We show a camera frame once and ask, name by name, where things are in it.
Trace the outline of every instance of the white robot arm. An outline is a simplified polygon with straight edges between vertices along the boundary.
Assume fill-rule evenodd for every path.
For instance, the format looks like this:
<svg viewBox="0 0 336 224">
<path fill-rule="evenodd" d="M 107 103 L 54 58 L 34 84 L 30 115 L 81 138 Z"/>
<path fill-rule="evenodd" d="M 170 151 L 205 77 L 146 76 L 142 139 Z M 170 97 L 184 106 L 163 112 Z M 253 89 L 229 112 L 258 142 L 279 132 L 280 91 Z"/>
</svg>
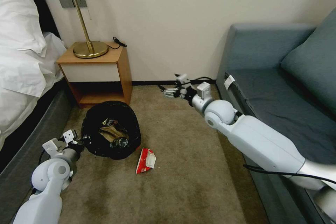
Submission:
<svg viewBox="0 0 336 224">
<path fill-rule="evenodd" d="M 31 182 L 36 192 L 18 210 L 13 224 L 57 224 L 62 209 L 61 191 L 75 175 L 76 161 L 84 147 L 75 141 L 77 134 L 68 130 L 63 134 L 66 148 L 56 138 L 42 145 L 50 159 L 33 172 Z"/>
<path fill-rule="evenodd" d="M 336 166 L 305 159 L 291 140 L 253 116 L 239 113 L 225 100 L 213 100 L 210 84 L 194 89 L 186 74 L 176 75 L 177 86 L 165 89 L 168 97 L 188 100 L 205 122 L 225 135 L 230 143 L 265 171 L 279 173 L 295 184 L 318 191 L 317 206 L 336 222 Z"/>
</svg>

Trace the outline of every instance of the bed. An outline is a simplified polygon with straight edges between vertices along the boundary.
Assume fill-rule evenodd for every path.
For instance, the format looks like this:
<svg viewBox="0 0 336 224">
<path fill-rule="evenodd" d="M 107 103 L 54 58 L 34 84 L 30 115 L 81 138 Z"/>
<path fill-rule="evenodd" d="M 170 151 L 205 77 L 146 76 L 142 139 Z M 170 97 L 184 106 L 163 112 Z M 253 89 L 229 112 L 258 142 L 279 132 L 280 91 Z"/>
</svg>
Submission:
<svg viewBox="0 0 336 224">
<path fill-rule="evenodd" d="M 57 57 L 65 50 L 64 44 L 59 38 L 45 0 L 34 0 L 34 3 L 39 14 L 37 25 L 43 32 L 45 47 L 39 54 L 33 50 L 20 50 L 19 56 L 26 55 L 32 62 L 38 61 L 45 83 L 41 93 L 36 96 L 3 88 L 5 84 L 0 83 L 0 223 L 10 223 L 29 194 L 32 188 L 30 177 L 37 166 L 42 144 L 61 135 L 73 105 L 70 92 L 56 64 Z M 4 60 L 8 55 L 7 50 L 13 52 L 10 51 L 11 48 L 1 47 L 1 43 L 8 37 L 10 36 L 7 34 L 1 36 L 0 31 L 0 68 L 3 69 L 7 67 Z M 20 62 L 13 62 L 10 63 L 10 68 L 15 73 L 18 71 L 15 66 L 20 68 Z M 7 75 L 1 76 L 1 81 L 6 78 Z"/>
</svg>

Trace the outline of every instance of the sofa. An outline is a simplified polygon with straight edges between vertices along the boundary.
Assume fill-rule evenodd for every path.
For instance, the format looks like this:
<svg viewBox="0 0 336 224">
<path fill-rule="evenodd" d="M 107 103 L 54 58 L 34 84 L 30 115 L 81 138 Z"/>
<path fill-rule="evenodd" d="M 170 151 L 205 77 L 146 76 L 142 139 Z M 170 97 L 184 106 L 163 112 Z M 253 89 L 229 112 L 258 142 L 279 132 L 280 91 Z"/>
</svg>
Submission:
<svg viewBox="0 0 336 224">
<path fill-rule="evenodd" d="M 335 164 L 336 116 L 330 104 L 336 99 L 334 43 L 336 11 L 318 28 L 302 23 L 234 24 L 216 81 L 222 98 L 291 139 L 305 158 Z M 229 75 L 235 81 L 226 89 Z M 251 176 L 271 224 L 330 223 L 314 204 L 316 192 L 278 175 Z"/>
</svg>

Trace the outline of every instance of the red wrapper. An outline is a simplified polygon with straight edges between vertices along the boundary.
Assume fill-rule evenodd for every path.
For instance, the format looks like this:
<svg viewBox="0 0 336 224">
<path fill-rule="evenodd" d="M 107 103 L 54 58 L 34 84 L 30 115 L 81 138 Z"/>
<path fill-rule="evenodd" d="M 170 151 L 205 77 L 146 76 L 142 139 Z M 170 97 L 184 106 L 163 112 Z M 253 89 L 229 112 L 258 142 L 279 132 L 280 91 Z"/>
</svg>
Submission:
<svg viewBox="0 0 336 224">
<path fill-rule="evenodd" d="M 156 156 L 151 149 L 142 148 L 135 173 L 142 173 L 149 169 L 154 169 L 155 160 Z"/>
</svg>

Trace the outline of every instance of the brass lamp base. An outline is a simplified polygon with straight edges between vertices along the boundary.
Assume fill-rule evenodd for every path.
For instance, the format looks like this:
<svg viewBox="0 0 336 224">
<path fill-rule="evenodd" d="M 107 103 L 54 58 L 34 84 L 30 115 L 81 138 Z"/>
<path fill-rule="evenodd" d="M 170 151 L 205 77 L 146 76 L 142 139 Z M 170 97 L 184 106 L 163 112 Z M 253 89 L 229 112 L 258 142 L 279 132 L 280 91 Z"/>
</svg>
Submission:
<svg viewBox="0 0 336 224">
<path fill-rule="evenodd" d="M 79 43 L 73 48 L 73 53 L 78 58 L 97 58 L 104 55 L 109 47 L 104 42 L 91 41 Z"/>
</svg>

